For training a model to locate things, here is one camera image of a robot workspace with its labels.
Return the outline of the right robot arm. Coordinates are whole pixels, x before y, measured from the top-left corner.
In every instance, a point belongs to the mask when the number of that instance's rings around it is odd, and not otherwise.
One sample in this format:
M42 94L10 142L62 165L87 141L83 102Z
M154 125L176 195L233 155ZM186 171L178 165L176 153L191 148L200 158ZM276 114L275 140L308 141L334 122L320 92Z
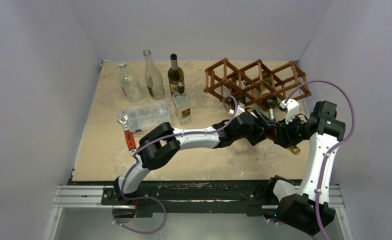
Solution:
M337 119L337 105L318 101L306 121L299 117L299 103L284 100L279 109L285 119L275 123L275 144L292 149L309 142L307 169L299 186L281 176L270 178L253 194L272 204L278 203L274 219L310 236L323 232L336 211L330 207L330 178L334 159L345 142L346 124Z

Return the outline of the clear glass bottle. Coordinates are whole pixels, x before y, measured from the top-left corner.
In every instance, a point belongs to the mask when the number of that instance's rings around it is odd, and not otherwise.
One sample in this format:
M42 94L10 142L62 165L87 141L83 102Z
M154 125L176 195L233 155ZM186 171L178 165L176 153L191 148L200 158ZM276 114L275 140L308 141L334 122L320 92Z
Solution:
M144 92L138 75L130 69L126 62L120 62L118 67L120 70L118 81L126 98L131 102L142 100Z
M156 99L162 99L165 95L162 75L154 63L152 53L149 49L143 51L145 60L145 82L149 95Z

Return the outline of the dark bottle silver cap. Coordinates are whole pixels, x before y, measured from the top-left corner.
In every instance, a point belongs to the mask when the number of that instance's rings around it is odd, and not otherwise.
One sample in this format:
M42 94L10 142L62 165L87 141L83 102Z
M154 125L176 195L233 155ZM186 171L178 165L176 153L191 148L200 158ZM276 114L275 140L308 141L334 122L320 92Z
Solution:
M178 66L178 57L175 53L170 55L171 67L167 72L171 96L178 91L178 82L184 81L184 71Z

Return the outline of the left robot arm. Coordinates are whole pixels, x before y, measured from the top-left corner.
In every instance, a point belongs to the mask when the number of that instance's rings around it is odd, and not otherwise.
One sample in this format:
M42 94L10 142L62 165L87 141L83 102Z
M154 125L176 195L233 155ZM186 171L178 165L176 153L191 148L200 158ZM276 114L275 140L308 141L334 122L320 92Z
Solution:
M113 197L122 205L130 203L148 173L164 167L178 151L220 149L240 139L247 139L255 146L275 128L275 122L263 114L249 112L200 129L174 128L169 122L163 122L140 140L139 148L132 154L135 163L114 181Z

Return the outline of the clear bottle black cap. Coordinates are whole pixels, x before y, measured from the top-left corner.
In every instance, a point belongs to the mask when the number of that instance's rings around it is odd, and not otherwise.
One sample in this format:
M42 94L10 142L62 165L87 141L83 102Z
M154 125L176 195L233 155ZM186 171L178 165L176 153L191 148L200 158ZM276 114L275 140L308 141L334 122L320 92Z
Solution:
M177 83L177 92L172 95L175 114L180 125L186 125L191 122L192 100L190 94L185 90L183 81Z

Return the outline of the red wine bottle gold cap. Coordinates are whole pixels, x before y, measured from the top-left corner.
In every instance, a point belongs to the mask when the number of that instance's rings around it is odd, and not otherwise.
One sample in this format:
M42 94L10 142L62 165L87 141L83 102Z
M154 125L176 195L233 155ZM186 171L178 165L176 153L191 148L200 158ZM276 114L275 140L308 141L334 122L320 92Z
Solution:
M276 122L273 124L272 121L269 121L268 124L269 125L264 129L265 135L266 135L267 139L273 141L273 143L275 144L275 138L277 136ZM294 155L298 155L301 152L298 145L295 147L288 147L288 148L284 148L284 149L287 149L288 151L290 151Z

